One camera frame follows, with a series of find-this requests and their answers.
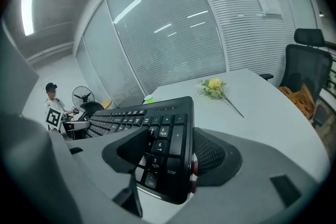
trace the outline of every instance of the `keyboard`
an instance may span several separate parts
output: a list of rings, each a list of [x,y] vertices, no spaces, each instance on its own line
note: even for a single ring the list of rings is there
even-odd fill
[[[146,127],[148,143],[135,170],[138,189],[161,200],[182,204],[190,193],[193,100],[163,102],[97,111],[84,137],[114,135]]]

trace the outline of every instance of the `office chair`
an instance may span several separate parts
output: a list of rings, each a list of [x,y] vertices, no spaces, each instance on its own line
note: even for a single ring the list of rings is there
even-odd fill
[[[104,110],[104,107],[98,102],[87,102],[80,105],[85,110],[85,113],[80,117],[80,120],[89,119],[98,110]]]
[[[286,47],[286,69],[280,86],[288,87],[292,92],[300,91],[306,84],[314,102],[316,103],[321,89],[325,84],[332,66],[332,57],[327,51],[313,47],[324,47],[324,37],[320,29],[298,28],[294,33],[294,40],[298,44]],[[260,75],[268,80],[270,74]],[[326,120],[326,111],[318,105],[313,117],[313,127],[322,126]]]

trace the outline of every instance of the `fluorescent light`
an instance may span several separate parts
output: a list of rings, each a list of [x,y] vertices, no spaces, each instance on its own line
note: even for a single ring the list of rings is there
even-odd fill
[[[188,16],[187,18],[191,18],[191,17],[197,16],[197,15],[199,15],[199,14],[207,13],[207,12],[208,12],[207,10],[206,10],[206,11],[204,11],[204,12],[199,12],[199,13],[196,13],[196,14],[190,15],[190,16]]]
[[[197,24],[197,25],[202,25],[202,24],[205,24],[205,22],[202,22],[202,23]],[[195,26],[197,26],[197,25],[192,25],[190,28],[195,27]]]
[[[33,0],[21,0],[21,17],[25,35],[34,33],[33,17],[31,14]]]
[[[113,21],[114,24],[117,24],[128,12],[132,10],[137,4],[139,4],[141,0],[134,0],[126,9],[124,9]]]
[[[172,25],[172,24],[168,24],[168,25],[166,25],[166,26],[164,26],[164,27],[161,27],[160,29],[154,31],[154,33],[157,33],[157,32],[159,32],[159,31],[163,30],[164,28],[167,28],[167,27],[169,27],[169,26],[171,26],[171,25]]]

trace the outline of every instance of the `cap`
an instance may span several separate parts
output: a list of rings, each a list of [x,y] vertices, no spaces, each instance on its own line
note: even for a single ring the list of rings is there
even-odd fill
[[[48,83],[47,85],[46,85],[46,91],[48,92],[49,90],[51,90],[51,89],[56,89],[57,88],[57,85],[56,84],[53,84],[53,83]]]

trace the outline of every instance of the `desk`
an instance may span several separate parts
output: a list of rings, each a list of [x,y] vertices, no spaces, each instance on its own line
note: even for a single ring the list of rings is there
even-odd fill
[[[202,80],[220,78],[226,101],[198,95]],[[322,182],[330,169],[324,146],[297,107],[272,84],[248,69],[215,74],[158,87],[155,102],[191,96],[195,127],[224,132],[270,145]]]

